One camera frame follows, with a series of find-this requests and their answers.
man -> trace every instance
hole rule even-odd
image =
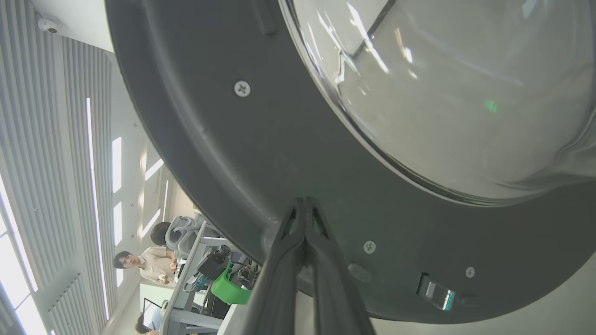
[[[140,256],[129,252],[118,253],[113,260],[116,269],[141,269],[141,276],[155,283],[169,284],[174,281],[176,258],[166,247],[150,247]]]

black hair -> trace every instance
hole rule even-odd
[[[144,314],[141,313],[141,316],[136,319],[136,324],[135,324],[135,330],[138,331],[141,334],[147,334],[149,333],[151,330],[151,328],[147,327],[146,325],[143,324],[143,319],[144,319]]]
[[[153,227],[151,230],[151,241],[158,246],[165,246],[167,229],[170,228],[170,222],[162,222]]]
[[[124,264],[122,264],[122,262],[120,261],[120,258],[126,258],[128,255],[131,255],[131,253],[129,253],[129,252],[119,252],[118,254],[116,254],[114,256],[114,259],[112,260],[112,263],[114,264],[114,267],[116,269],[123,269],[124,268]]]

transparent dome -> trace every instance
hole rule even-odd
[[[419,187],[498,206],[596,176],[591,1],[280,4],[339,118]]]

security camera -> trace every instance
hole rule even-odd
[[[58,24],[47,18],[40,18],[38,21],[38,27],[44,32],[55,34],[58,32]]]

green light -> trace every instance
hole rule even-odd
[[[447,311],[449,309],[449,304],[451,303],[452,296],[453,296],[453,292],[449,291],[449,297],[447,298],[447,304],[445,304],[445,308],[443,309],[444,311]]]
[[[485,108],[490,110],[493,113],[496,113],[496,109],[498,108],[498,106],[496,105],[496,101],[495,100],[486,100],[485,101]]]

